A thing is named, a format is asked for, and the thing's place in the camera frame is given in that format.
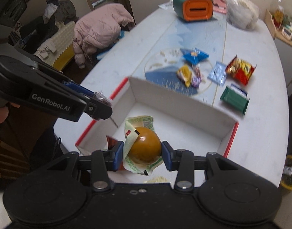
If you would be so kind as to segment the dark red snack packet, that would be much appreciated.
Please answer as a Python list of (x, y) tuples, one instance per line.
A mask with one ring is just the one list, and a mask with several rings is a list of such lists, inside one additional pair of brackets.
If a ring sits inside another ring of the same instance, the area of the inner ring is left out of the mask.
[(118, 144), (118, 139), (115, 139), (108, 135), (106, 136), (106, 138), (107, 138), (108, 150), (112, 150), (113, 147)]

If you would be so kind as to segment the cream snack packet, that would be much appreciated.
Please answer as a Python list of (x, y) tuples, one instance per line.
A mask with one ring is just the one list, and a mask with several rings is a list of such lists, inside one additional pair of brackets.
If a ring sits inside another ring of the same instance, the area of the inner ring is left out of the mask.
[(169, 183), (169, 180), (163, 176), (156, 176), (144, 182), (145, 184)]

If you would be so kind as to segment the brown egg snack packet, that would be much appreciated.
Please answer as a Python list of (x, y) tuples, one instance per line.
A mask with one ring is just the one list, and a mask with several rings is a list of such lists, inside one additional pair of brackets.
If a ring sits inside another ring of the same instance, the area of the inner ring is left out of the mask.
[(124, 133), (123, 167), (132, 173), (150, 176), (163, 162), (153, 118), (147, 115), (126, 118)]

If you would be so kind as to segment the purple candy packet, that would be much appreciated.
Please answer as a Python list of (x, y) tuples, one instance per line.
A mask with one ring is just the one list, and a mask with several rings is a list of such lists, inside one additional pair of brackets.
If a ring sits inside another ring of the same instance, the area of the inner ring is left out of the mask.
[(201, 83), (205, 83), (205, 78), (202, 75), (200, 68), (198, 66), (193, 67), (191, 86), (199, 88)]

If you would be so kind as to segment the yellow snack packet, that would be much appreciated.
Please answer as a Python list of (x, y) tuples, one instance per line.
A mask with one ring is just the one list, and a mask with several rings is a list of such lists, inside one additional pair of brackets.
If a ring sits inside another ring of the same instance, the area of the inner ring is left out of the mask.
[(192, 71), (188, 65), (183, 65), (176, 72), (177, 77), (185, 84), (187, 88), (190, 87), (192, 82)]

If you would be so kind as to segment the green snack packet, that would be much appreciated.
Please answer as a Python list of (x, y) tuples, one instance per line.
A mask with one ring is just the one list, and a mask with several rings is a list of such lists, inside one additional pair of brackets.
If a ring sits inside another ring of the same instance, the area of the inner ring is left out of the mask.
[(220, 101), (231, 106), (232, 108), (240, 112), (242, 115), (245, 115), (249, 104), (249, 99), (247, 99), (246, 96), (237, 93), (230, 86), (227, 86), (225, 90), (222, 92)]

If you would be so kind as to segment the light blue snack packet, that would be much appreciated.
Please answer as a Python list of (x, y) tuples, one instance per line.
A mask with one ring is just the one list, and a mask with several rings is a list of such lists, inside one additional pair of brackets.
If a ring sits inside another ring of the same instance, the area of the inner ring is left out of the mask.
[(208, 75), (208, 80), (212, 81), (218, 86), (223, 86), (227, 79), (226, 65), (217, 61), (213, 69)]

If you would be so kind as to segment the white blue snack packet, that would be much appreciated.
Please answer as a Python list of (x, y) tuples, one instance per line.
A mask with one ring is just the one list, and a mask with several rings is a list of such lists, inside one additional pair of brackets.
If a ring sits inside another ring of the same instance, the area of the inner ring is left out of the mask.
[(246, 98), (248, 96), (247, 92), (245, 90), (242, 90), (240, 87), (231, 84), (230, 85), (230, 89), (233, 90), (235, 93), (237, 93), (238, 95)]

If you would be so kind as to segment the blue cookie packet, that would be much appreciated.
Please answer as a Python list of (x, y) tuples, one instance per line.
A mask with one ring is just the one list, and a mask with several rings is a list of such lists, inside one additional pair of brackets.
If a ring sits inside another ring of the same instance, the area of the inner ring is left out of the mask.
[(201, 61), (206, 60), (209, 57), (208, 53), (205, 53), (204, 51), (201, 51), (197, 48), (194, 50), (181, 48), (180, 50), (183, 54), (184, 60), (191, 63), (193, 66), (199, 64)]

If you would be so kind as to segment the red yellow chip bag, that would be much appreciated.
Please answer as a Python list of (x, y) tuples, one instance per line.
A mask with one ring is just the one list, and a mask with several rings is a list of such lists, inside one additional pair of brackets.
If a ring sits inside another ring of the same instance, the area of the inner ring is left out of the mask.
[(226, 74), (246, 86), (255, 71), (252, 64), (235, 56), (226, 67)]

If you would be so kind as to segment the clear small sausage packet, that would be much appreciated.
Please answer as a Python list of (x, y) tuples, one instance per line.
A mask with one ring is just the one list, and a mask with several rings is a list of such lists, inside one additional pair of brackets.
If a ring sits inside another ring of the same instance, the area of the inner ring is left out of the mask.
[(93, 98), (108, 106), (112, 106), (112, 100), (110, 98), (105, 97), (105, 95), (102, 92), (94, 92)]

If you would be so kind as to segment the white red cardboard box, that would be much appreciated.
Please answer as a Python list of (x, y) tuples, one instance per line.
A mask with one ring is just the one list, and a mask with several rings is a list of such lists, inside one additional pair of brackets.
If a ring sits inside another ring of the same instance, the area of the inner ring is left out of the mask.
[(108, 136), (124, 141), (129, 117), (151, 116), (160, 140), (197, 156), (216, 152), (227, 157), (239, 125), (211, 106), (134, 77), (124, 79), (111, 97), (112, 116), (91, 122), (75, 144), (84, 156), (106, 149)]

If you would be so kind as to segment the orange green tissue box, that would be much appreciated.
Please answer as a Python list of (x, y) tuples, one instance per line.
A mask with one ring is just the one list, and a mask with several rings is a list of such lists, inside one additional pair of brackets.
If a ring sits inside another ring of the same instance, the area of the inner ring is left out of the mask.
[(185, 22), (207, 21), (213, 17), (212, 0), (172, 0), (176, 15)]

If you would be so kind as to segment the white wooden cabinet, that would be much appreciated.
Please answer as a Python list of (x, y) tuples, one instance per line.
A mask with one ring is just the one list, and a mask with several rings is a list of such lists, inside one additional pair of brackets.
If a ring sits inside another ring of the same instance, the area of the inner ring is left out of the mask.
[(292, 40), (282, 36), (273, 23), (269, 10), (265, 11), (264, 22), (274, 40), (280, 60), (282, 63), (286, 84), (292, 85)]

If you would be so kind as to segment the white pink digital timer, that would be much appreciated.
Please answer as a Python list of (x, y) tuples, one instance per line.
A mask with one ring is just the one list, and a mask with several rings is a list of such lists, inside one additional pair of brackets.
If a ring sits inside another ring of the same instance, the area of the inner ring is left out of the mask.
[(292, 39), (292, 31), (289, 28), (287, 28), (287, 27), (283, 27), (282, 28), (281, 34), (288, 41)]

